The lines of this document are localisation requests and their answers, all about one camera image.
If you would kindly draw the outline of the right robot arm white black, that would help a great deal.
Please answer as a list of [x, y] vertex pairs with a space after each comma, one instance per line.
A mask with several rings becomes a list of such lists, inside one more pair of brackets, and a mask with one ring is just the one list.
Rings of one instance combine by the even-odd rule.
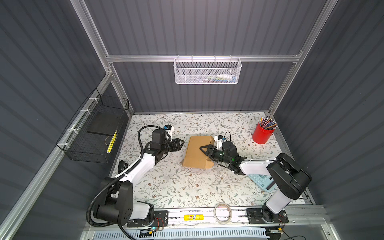
[[299, 199], [312, 181], [312, 176], [285, 153], [279, 154], [274, 160], [248, 161], [239, 155], [231, 141], [223, 142], [221, 149], [209, 144], [201, 146], [200, 151], [210, 160], [218, 164], [224, 163], [224, 167], [236, 175], [265, 175], [273, 179], [277, 190], [260, 210], [267, 223], [276, 220], [290, 202]]

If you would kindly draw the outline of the brown cardboard box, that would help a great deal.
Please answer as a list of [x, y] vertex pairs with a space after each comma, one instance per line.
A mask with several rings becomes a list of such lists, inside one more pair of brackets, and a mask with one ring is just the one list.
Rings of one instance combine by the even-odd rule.
[[191, 136], [182, 166], [203, 170], [211, 169], [214, 166], [214, 162], [200, 150], [200, 147], [213, 145], [214, 143], [215, 141], [212, 136]]

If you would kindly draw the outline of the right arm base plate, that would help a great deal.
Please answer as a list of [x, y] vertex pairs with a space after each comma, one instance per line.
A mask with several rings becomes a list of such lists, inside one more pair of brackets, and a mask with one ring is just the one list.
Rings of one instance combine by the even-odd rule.
[[275, 214], [267, 208], [247, 208], [246, 216], [250, 224], [287, 224], [289, 222], [285, 210]]

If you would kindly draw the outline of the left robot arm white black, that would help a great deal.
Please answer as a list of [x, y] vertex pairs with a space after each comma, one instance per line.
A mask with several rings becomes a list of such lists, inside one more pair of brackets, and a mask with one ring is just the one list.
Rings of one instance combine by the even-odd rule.
[[89, 225], [97, 228], [111, 225], [124, 226], [137, 221], [149, 225], [155, 218], [153, 204], [134, 200], [134, 187], [145, 174], [170, 152], [182, 149], [184, 141], [173, 138], [174, 127], [154, 126], [152, 139], [140, 144], [140, 156], [131, 165], [119, 163], [119, 172], [113, 178], [105, 178], [86, 211]]

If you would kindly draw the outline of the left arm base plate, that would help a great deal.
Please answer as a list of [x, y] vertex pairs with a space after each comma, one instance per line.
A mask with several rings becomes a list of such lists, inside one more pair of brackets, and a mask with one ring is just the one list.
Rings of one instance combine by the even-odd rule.
[[167, 227], [169, 220], [169, 211], [155, 210], [153, 219], [149, 222], [145, 220], [132, 220], [127, 223], [128, 228], [139, 228], [139, 227]]

